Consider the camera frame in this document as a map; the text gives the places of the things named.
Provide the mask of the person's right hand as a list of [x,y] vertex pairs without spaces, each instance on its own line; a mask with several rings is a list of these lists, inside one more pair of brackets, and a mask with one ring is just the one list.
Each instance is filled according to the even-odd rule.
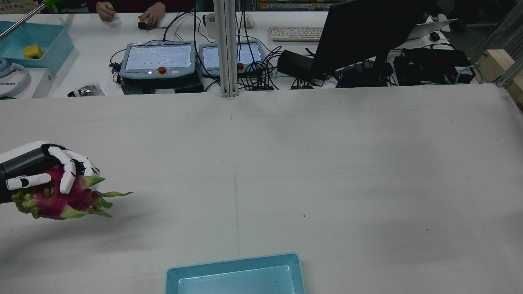
[[103,22],[112,22],[116,11],[110,2],[97,2],[95,10]]

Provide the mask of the person's left hand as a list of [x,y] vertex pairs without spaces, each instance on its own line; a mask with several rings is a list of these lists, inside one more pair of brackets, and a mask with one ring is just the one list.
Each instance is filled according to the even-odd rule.
[[162,2],[156,2],[144,13],[138,16],[140,22],[146,23],[146,29],[156,28],[166,13],[166,6]]

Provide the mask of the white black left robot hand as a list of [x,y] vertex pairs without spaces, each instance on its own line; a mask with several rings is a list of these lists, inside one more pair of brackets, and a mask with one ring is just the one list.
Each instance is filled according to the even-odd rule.
[[47,170],[54,166],[62,170],[58,178],[62,194],[71,191],[80,175],[100,175],[87,156],[47,141],[30,142],[1,154],[1,203],[12,202],[12,195],[22,188],[50,182]]

